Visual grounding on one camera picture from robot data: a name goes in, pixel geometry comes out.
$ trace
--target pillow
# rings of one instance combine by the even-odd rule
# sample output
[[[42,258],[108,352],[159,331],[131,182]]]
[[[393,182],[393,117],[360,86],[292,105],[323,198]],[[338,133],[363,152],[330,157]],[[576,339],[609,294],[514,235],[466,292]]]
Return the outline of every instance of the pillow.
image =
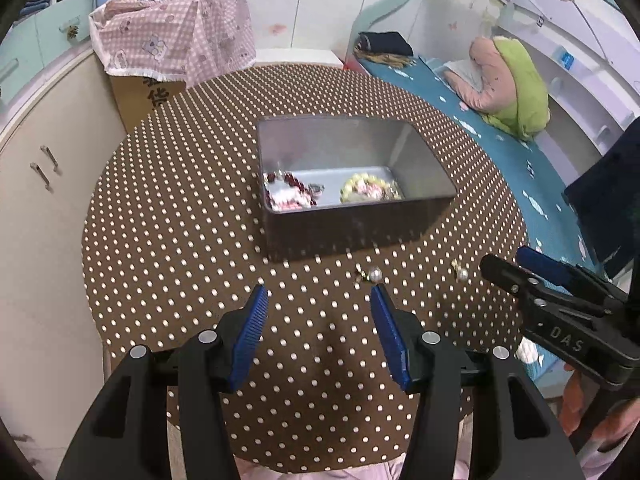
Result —
[[[451,70],[443,77],[460,98],[473,110],[495,114],[516,102],[516,85],[509,67],[504,62],[494,42],[488,38],[476,38],[469,49],[469,56],[482,72],[482,91]]]

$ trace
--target rectangular metal box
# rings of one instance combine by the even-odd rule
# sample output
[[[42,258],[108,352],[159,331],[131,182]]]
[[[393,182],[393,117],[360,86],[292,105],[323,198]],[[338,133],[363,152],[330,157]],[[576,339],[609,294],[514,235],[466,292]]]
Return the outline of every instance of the rectangular metal box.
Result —
[[[281,116],[257,125],[260,205],[268,256],[297,260],[418,239],[456,195],[456,187],[411,124],[347,116]],[[263,175],[291,172],[321,184],[316,206],[274,211]],[[400,200],[341,203],[355,173],[397,183]]]

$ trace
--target polka dot tablecloth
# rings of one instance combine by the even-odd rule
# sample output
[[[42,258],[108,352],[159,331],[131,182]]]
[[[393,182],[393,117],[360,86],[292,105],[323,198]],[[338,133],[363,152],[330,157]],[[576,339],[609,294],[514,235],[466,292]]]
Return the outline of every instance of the polka dot tablecloth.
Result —
[[[258,202],[255,124],[280,114],[410,122],[458,188],[421,240],[272,264]],[[513,261],[525,226],[482,149],[431,105],[379,79],[306,65],[252,68],[157,108],[123,141],[92,197],[84,281],[116,365],[135,344],[172,348],[241,308],[256,283],[270,309],[241,391],[223,399],[233,452],[304,472],[389,460],[417,408],[391,380],[354,267],[379,266],[399,308],[464,348],[519,343],[514,300],[481,279],[486,253]],[[451,261],[468,267],[457,282]],[[463,413],[471,398],[461,392]],[[168,393],[179,427],[178,391]]]

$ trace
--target cardboard box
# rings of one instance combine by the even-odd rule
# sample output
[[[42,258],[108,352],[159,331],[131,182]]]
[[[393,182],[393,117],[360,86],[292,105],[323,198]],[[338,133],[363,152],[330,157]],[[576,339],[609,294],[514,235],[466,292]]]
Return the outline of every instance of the cardboard box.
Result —
[[[109,76],[122,123],[132,133],[154,108],[186,88],[184,81],[161,82],[150,77]]]

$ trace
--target white towel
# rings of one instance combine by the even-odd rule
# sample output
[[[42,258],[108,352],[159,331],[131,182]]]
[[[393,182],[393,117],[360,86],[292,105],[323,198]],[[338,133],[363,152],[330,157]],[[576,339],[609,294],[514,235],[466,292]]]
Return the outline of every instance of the white towel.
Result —
[[[469,83],[476,91],[482,91],[482,71],[470,59],[461,59],[460,61],[449,61],[445,63],[449,70],[458,74],[464,81]]]

